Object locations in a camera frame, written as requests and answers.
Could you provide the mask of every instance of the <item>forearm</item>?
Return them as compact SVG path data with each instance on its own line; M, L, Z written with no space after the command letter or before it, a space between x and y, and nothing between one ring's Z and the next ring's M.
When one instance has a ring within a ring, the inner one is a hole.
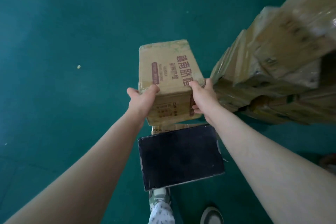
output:
M143 119L126 112L73 166L9 223L99 223Z
M336 178L264 137L224 108L211 120L274 223L332 223Z

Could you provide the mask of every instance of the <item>shoe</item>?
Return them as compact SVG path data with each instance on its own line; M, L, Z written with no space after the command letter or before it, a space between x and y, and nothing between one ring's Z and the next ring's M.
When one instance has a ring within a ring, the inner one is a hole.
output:
M208 207L201 217L201 224L224 224L220 211L215 207Z
M152 189L149 191L149 206L151 212L154 206L159 202L166 202L170 205L170 188Z

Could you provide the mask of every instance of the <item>hand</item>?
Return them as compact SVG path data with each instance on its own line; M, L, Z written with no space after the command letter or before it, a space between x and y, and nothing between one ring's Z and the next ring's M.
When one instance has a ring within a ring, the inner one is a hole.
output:
M139 94L136 89L128 88L127 94L131 98L128 104L128 112L132 113L135 118L144 120L153 106L155 94L159 91L160 88L156 84L151 85L143 94Z
M189 86L192 88L192 95L196 103L192 106L194 112L204 114L207 122L213 125L210 113L213 108L220 107L221 105L218 103L216 93L212 88L211 79L206 79L204 88L199 85L198 81L189 82Z

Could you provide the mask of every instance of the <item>right hand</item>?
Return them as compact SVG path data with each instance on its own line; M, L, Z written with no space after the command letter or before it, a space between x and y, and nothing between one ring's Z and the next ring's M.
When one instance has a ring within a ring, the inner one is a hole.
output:
M192 95L194 97L195 105L193 109L195 113L204 114L205 119L210 125L213 125L213 122L210 118L210 113L214 108L220 107L217 100L217 96L212 87L211 79L205 80L205 86L202 88L198 81L189 82L189 86L192 88Z

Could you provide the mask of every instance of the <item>green floor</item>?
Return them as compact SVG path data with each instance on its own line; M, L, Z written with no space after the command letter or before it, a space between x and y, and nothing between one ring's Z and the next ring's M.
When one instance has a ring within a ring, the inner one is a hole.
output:
M188 39L209 76L241 29L283 1L0 0L0 223L123 114L126 88L137 87L140 45ZM333 126L246 121L302 156L336 152ZM145 125L139 136L149 133ZM172 188L174 211L197 223L212 204L225 223L271 223L224 146L222 153L226 174ZM148 217L135 144L103 223Z

